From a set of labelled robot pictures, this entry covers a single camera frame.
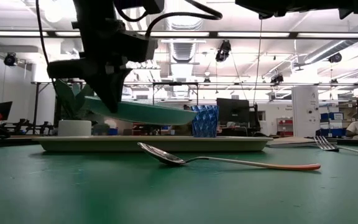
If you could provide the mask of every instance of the blue cup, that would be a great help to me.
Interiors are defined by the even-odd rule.
[[[192,106],[197,112],[193,120],[193,136],[196,138],[215,138],[218,127],[219,107],[216,105]]]

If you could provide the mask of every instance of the green tabletop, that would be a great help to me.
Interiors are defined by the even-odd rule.
[[[358,223],[356,154],[266,148],[208,156],[322,168],[294,172],[213,161],[172,168],[143,153],[4,147],[0,223]]]

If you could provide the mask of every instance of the plate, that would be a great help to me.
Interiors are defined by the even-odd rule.
[[[50,152],[141,152],[143,142],[167,152],[251,152],[261,151],[272,138],[191,136],[85,136],[34,138]]]
[[[86,96],[86,104],[96,113],[123,121],[159,125],[182,125],[194,119],[197,112],[133,102],[119,102],[117,113],[112,113],[98,97]]]

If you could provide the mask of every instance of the metal spoon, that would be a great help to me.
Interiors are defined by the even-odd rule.
[[[212,161],[219,161],[219,162],[229,162],[234,164],[242,164],[248,166],[257,166],[257,167],[264,167],[268,169],[280,169],[280,170],[316,170],[319,169],[321,166],[320,164],[307,164],[307,165],[275,165],[275,164],[264,164],[259,162],[249,162],[249,161],[237,161],[232,159],[220,159],[220,158],[213,158],[213,157],[196,157],[184,161],[179,157],[176,157],[172,154],[169,154],[161,149],[157,149],[156,147],[150,146],[145,143],[138,142],[137,143],[148,155],[158,159],[160,162],[171,166],[180,166],[191,161],[205,159],[205,160],[212,160]]]

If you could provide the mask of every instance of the security camera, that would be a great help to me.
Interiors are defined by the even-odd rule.
[[[270,83],[281,83],[284,82],[283,74],[279,73],[277,75],[272,76],[272,80]]]
[[[328,61],[330,63],[338,63],[341,62],[342,60],[342,55],[340,53],[334,54],[333,56],[328,58]]]
[[[218,52],[216,54],[215,60],[217,62],[224,62],[230,55],[231,44],[228,40],[223,40]]]
[[[4,64],[9,67],[16,67],[17,66],[16,53],[8,53],[4,59]]]

